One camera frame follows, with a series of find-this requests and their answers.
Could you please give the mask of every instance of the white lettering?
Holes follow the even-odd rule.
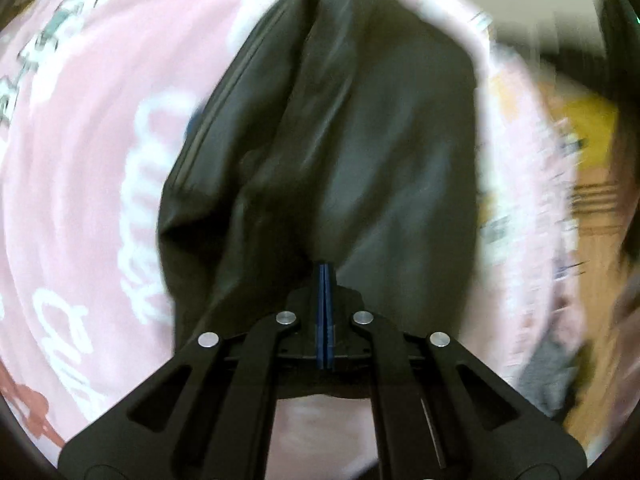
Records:
[[[11,123],[14,117],[15,105],[18,102],[18,86],[8,77],[0,79],[0,122]]]
[[[151,129],[150,118],[164,111],[184,117],[186,127],[196,106],[197,101],[190,94],[170,89],[143,100],[134,117],[138,142],[127,155],[120,188],[122,247],[118,252],[118,268],[122,272],[122,291],[142,324],[173,322],[172,304],[164,288],[156,247],[156,224],[162,186],[180,149],[179,143],[172,150],[169,143],[160,142]]]
[[[45,316],[46,307],[61,310],[68,319],[71,343],[65,341],[50,325]],[[88,314],[84,306],[70,306],[52,290],[39,288],[33,294],[33,308],[40,325],[47,336],[41,339],[40,345],[47,361],[60,383],[68,391],[84,417],[93,422],[104,412],[105,396],[92,389],[89,380],[67,361],[81,364],[81,354],[91,354],[94,347],[91,343],[82,318]]]
[[[30,39],[18,54],[18,59],[28,70],[37,70],[41,63],[58,48],[58,40],[54,36],[43,36],[41,32]]]
[[[71,14],[86,14],[95,7],[98,0],[65,0],[60,4],[60,10]]]

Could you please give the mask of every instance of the silver screw head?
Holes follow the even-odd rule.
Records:
[[[359,325],[368,325],[373,321],[373,314],[366,310],[361,310],[353,314],[353,320]]]
[[[198,344],[204,348],[212,348],[219,342],[220,338],[215,332],[205,332],[198,336]]]
[[[296,315],[289,310],[283,310],[276,314],[276,321],[281,325],[290,325],[296,322]]]
[[[429,337],[429,341],[432,345],[442,348],[451,343],[451,338],[444,332],[434,332]]]

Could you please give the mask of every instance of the black fabric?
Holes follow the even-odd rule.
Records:
[[[380,480],[380,465],[376,462],[375,465],[354,480]]]
[[[475,88],[462,47],[396,0],[278,1],[164,186],[176,346],[249,330],[315,260],[402,330],[457,333],[476,246]]]

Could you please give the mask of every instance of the zipper seam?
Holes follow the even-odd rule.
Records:
[[[269,32],[273,30],[273,27],[277,25],[280,21],[286,10],[288,10],[290,4],[284,5],[271,20],[271,23],[268,23],[263,31],[260,33],[259,37],[255,39],[255,41],[248,47],[244,56],[240,59],[236,59],[236,67],[230,75],[229,81],[224,85],[222,89],[220,89],[220,96],[215,99],[212,103],[212,109],[209,113],[203,114],[203,117],[200,122],[200,126],[198,127],[196,133],[194,134],[193,140],[191,141],[191,145],[187,148],[187,151],[184,153],[182,161],[180,164],[177,164],[172,171],[172,175],[169,177],[169,180],[172,184],[176,186],[182,186],[189,174],[191,173],[191,168],[194,165],[196,156],[200,151],[200,147],[204,141],[205,133],[216,119],[220,109],[226,103],[229,95],[232,90],[235,88],[236,84],[242,77],[244,70],[248,66],[249,62],[254,58],[255,54],[258,52],[262,44],[264,43],[264,39]]]

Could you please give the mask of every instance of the pink cloth with print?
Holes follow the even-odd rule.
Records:
[[[162,184],[190,116],[274,1],[38,0],[0,38],[0,388],[52,462],[171,357],[155,233]],[[461,340],[515,383],[551,320],[568,214],[555,179],[570,182],[572,163],[558,157],[523,63],[490,53],[474,6],[401,1],[476,61],[480,150],[509,175],[512,229],[500,251],[479,246]],[[509,110],[495,78],[515,96]],[[575,349],[577,297],[568,309],[558,337]],[[368,400],[279,404],[268,478],[348,478],[375,457]]]

